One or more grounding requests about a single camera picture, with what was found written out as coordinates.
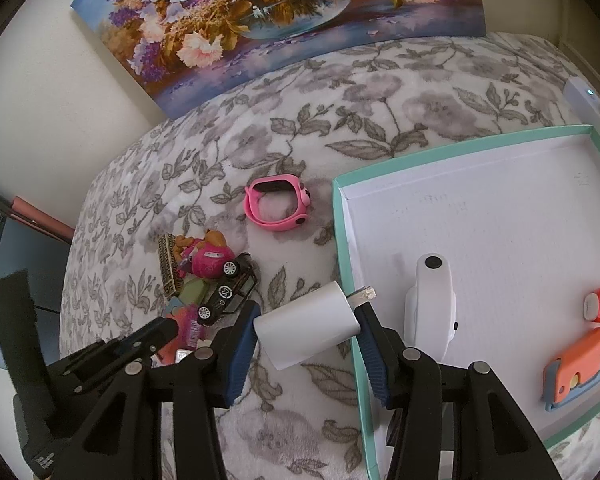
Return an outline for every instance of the white wall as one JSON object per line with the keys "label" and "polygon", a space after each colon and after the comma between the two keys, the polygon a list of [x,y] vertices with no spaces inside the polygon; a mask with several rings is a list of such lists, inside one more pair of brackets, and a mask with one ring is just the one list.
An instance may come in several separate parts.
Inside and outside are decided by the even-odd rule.
{"label": "white wall", "polygon": [[7,370],[0,368],[0,454],[19,480],[32,480],[33,472],[24,461],[18,443],[12,405],[14,395]]}
{"label": "white wall", "polygon": [[[28,0],[0,38],[0,193],[74,225],[91,180],[164,118],[72,0]],[[489,30],[557,40],[560,0],[484,0]]]}

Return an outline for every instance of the pink smartwatch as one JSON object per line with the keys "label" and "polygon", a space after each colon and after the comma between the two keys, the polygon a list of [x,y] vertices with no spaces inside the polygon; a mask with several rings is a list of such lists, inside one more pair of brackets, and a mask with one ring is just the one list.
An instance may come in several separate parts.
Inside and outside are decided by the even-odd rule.
{"label": "pink smartwatch", "polygon": [[[250,186],[244,188],[244,212],[254,224],[269,231],[288,231],[301,226],[309,216],[307,206],[311,203],[311,195],[302,182],[295,175],[284,174],[257,178]],[[282,220],[269,222],[260,218],[259,202],[265,193],[272,191],[291,191],[298,198],[296,212]]]}

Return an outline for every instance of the toy car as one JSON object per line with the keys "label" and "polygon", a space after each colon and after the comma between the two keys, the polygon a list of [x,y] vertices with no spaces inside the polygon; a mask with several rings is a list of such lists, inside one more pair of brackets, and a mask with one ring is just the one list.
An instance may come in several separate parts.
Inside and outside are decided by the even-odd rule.
{"label": "toy car", "polygon": [[246,301],[258,284],[249,253],[238,254],[222,266],[222,278],[208,301],[198,307],[198,322],[212,325],[222,314],[232,314]]}

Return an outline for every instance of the flower painting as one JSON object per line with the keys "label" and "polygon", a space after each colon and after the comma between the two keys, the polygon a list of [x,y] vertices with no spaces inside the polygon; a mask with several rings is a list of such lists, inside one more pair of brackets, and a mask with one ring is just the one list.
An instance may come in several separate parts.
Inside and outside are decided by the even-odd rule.
{"label": "flower painting", "polygon": [[74,0],[72,7],[171,118],[333,50],[485,34],[481,0]]}

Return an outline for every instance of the floral blanket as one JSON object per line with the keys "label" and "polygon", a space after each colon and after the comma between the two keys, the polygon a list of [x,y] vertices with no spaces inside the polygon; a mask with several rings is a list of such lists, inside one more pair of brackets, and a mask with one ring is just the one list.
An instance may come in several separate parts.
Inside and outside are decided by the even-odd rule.
{"label": "floral blanket", "polygon": [[[157,240],[165,232],[218,229],[235,253],[249,251],[264,312],[337,280],[334,177],[472,137],[578,123],[562,98],[576,74],[530,36],[389,41],[293,64],[160,124],[91,184],[66,270],[61,353],[161,313]],[[309,221],[288,232],[263,231],[242,210],[244,186],[276,173],[300,176],[312,194]],[[171,479],[164,411],[163,475]],[[232,480],[366,478],[348,342],[283,372],[256,350],[242,396],[217,417]],[[592,478],[600,416],[552,456],[564,478]]]}

